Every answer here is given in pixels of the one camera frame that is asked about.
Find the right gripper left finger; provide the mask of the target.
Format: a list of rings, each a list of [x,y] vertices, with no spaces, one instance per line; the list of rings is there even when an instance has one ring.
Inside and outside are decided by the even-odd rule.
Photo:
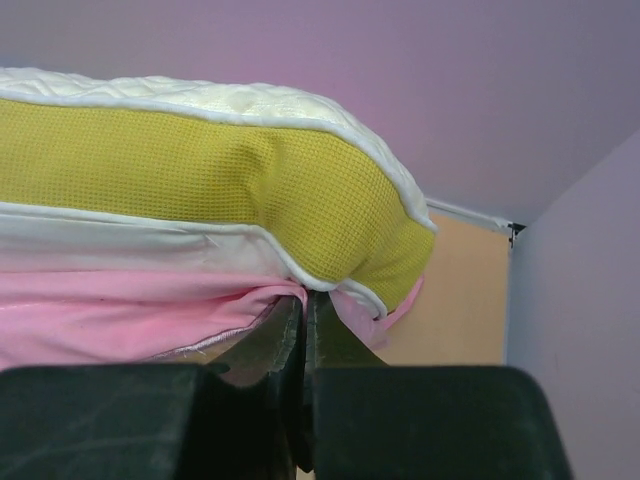
[[[285,296],[205,366],[203,479],[294,479],[306,465],[305,342],[302,302]]]

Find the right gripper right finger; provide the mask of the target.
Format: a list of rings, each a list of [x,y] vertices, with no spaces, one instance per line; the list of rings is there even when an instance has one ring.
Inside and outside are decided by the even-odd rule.
[[[302,432],[317,479],[383,479],[388,366],[339,318],[327,293],[310,296]]]

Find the pink pillowcase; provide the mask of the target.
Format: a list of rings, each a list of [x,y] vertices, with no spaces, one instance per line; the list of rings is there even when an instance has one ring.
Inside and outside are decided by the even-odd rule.
[[[307,311],[310,291],[277,277],[166,271],[5,272],[1,367],[148,361],[255,328],[273,302]]]

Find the cream pillow yellow edge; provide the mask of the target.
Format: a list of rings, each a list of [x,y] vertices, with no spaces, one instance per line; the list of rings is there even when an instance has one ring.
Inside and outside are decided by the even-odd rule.
[[[411,174],[326,97],[1,71],[8,269],[262,273],[383,317],[417,284],[435,236]]]

